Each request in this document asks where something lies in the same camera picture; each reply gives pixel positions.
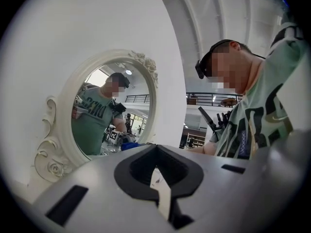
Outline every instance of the railing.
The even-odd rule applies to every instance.
[[[187,104],[217,106],[232,108],[242,100],[241,95],[224,94],[224,93],[209,93],[209,92],[187,92]]]
[[[232,108],[241,101],[241,95],[209,93],[209,92],[187,92],[187,104],[202,106],[218,106]],[[149,94],[130,95],[126,97],[126,103],[150,103]]]
[[[150,103],[149,94],[126,96],[126,103]]]

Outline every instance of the black cutout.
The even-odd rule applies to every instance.
[[[46,213],[45,216],[60,226],[64,226],[87,191],[88,188],[75,185]]]
[[[161,145],[151,145],[121,161],[115,168],[114,177],[118,186],[135,199],[152,200],[158,206],[158,191],[150,188],[152,173],[157,167],[171,188],[169,222],[180,229],[193,222],[181,213],[177,198],[192,195],[203,180],[202,168]]]
[[[232,166],[232,165],[225,164],[222,166],[222,168],[229,170],[231,172],[240,173],[240,174],[243,174],[245,172],[245,168],[239,167],[239,166]]]

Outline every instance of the graphic t-shirt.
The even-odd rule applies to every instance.
[[[276,93],[291,75],[307,49],[307,43],[296,32],[286,37],[280,31],[263,63],[255,85],[232,110],[228,126],[216,131],[210,141],[217,142],[215,155],[251,158],[257,149],[285,138],[292,125]]]
[[[112,99],[104,98],[99,87],[82,90],[79,107],[88,109],[78,119],[72,118],[72,133],[79,148],[87,155],[98,155],[101,151],[103,134],[113,118],[123,119],[122,114],[113,113],[109,104]]]

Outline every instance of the ornate mirror frame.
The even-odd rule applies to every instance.
[[[88,75],[103,65],[113,62],[129,63],[145,78],[150,95],[147,124],[139,138],[139,143],[152,142],[154,122],[157,115],[157,73],[155,62],[143,53],[132,50],[109,50],[99,53],[84,63],[69,77],[62,92],[57,97],[46,100],[48,110],[43,117],[46,134],[39,142],[35,156],[37,173],[45,180],[55,182],[89,161],[77,146],[71,130],[71,112],[74,99],[81,84]]]

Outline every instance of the person in background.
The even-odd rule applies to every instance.
[[[141,126],[138,125],[138,135],[140,136],[140,133],[141,133]]]
[[[131,114],[127,114],[126,118],[125,118],[125,126],[126,126],[126,131],[129,134],[132,134],[132,130],[131,130]]]
[[[293,130],[276,93],[299,64],[307,49],[300,29],[289,23],[286,13],[282,30],[276,35],[264,60],[244,44],[222,40],[196,65],[200,78],[223,82],[243,99],[230,115],[228,126],[216,130],[205,146],[192,152],[250,159],[260,148],[285,138]]]
[[[193,142],[194,142],[194,140],[193,140],[193,138],[191,138],[191,139],[189,140],[189,144],[188,144],[189,148],[194,148]]]
[[[121,73],[110,75],[102,87],[84,83],[78,91],[82,103],[78,107],[85,113],[77,116],[77,108],[72,110],[72,134],[79,148],[87,155],[99,155],[103,134],[110,123],[117,131],[126,132],[122,113],[114,112],[113,97],[128,88],[129,81]]]

